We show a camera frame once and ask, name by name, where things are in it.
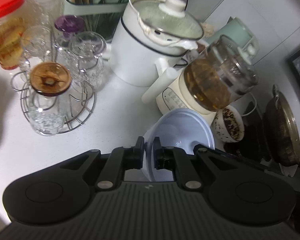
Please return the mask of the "white electric pot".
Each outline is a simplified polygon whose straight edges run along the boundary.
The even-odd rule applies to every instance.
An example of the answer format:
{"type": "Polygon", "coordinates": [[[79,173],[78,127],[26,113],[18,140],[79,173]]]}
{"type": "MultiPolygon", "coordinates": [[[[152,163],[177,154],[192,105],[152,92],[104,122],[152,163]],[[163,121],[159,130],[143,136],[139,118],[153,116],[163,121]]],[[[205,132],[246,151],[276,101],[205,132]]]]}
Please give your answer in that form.
{"type": "Polygon", "coordinates": [[[128,0],[110,44],[109,66],[126,83],[149,87],[189,51],[204,31],[183,0],[128,0]]]}

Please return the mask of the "green chopstick holder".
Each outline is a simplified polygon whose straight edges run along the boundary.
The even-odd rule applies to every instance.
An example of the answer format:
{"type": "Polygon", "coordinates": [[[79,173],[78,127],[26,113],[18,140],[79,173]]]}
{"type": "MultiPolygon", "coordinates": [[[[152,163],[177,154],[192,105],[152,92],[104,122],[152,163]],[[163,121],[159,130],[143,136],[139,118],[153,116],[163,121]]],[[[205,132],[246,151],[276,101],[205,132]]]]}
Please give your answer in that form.
{"type": "Polygon", "coordinates": [[[128,0],[64,0],[65,15],[80,16],[85,30],[102,35],[111,41],[128,0]]]}

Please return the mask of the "glass tea kettle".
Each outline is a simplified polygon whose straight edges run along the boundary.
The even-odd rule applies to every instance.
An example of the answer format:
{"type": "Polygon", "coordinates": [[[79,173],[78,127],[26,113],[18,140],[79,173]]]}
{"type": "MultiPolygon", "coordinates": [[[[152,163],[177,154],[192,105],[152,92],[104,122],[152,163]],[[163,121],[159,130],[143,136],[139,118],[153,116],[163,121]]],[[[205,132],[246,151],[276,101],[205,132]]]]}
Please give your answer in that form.
{"type": "Polygon", "coordinates": [[[212,124],[218,110],[249,93],[258,84],[248,54],[221,35],[188,64],[156,98],[162,114],[188,108],[212,124]]]}

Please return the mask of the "red lid jar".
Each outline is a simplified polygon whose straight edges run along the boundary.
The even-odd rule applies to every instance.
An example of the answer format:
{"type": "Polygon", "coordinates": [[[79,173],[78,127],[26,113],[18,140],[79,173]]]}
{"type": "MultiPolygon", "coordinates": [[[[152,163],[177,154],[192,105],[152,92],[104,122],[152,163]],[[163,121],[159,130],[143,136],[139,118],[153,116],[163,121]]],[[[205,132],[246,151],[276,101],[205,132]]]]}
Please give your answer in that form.
{"type": "Polygon", "coordinates": [[[25,0],[0,0],[0,65],[18,67],[23,49],[20,39],[26,30],[25,0]]]}

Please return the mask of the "patterned bowl with grains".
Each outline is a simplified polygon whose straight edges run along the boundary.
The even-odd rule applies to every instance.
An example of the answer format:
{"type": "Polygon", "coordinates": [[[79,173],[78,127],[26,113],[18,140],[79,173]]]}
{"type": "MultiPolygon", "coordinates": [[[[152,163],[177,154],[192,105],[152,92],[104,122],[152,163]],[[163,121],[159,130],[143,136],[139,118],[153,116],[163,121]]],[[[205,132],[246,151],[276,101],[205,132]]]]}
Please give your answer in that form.
{"type": "Polygon", "coordinates": [[[231,105],[219,110],[211,128],[222,142],[239,142],[244,137],[244,124],[241,115],[231,105]]]}

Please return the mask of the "amber glass cup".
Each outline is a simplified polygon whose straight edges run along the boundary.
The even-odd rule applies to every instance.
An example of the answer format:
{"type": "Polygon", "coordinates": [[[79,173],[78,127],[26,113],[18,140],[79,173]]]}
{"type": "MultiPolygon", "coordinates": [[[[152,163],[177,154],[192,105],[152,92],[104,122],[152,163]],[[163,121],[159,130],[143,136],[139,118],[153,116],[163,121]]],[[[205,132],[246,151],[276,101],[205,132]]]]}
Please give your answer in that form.
{"type": "Polygon", "coordinates": [[[43,62],[31,70],[29,82],[31,89],[27,105],[30,125],[40,135],[56,135],[65,125],[70,107],[69,70],[59,63],[43,62]]]}

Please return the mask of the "wok with lid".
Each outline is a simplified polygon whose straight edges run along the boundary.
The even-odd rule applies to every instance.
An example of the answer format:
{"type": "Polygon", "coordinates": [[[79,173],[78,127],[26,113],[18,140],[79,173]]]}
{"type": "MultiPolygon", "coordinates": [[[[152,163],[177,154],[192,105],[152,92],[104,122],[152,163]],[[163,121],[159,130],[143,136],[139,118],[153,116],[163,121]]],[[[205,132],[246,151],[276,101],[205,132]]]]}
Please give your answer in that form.
{"type": "Polygon", "coordinates": [[[300,162],[300,137],[296,121],[277,85],[273,85],[272,95],[263,116],[271,157],[285,167],[293,166],[300,162]]]}

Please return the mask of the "blue plastic bowl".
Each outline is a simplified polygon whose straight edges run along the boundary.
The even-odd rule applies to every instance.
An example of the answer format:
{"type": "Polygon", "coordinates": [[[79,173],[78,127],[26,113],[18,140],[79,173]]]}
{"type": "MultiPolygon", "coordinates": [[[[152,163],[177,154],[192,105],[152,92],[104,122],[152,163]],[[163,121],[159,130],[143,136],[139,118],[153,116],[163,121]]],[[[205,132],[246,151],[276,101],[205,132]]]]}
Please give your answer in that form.
{"type": "Polygon", "coordinates": [[[215,149],[211,128],[199,113],[188,108],[169,111],[144,135],[146,145],[142,172],[149,181],[173,180],[171,171],[157,170],[154,167],[153,141],[155,137],[159,137],[162,146],[182,148],[190,155],[193,155],[193,149],[198,144],[215,149]]]}

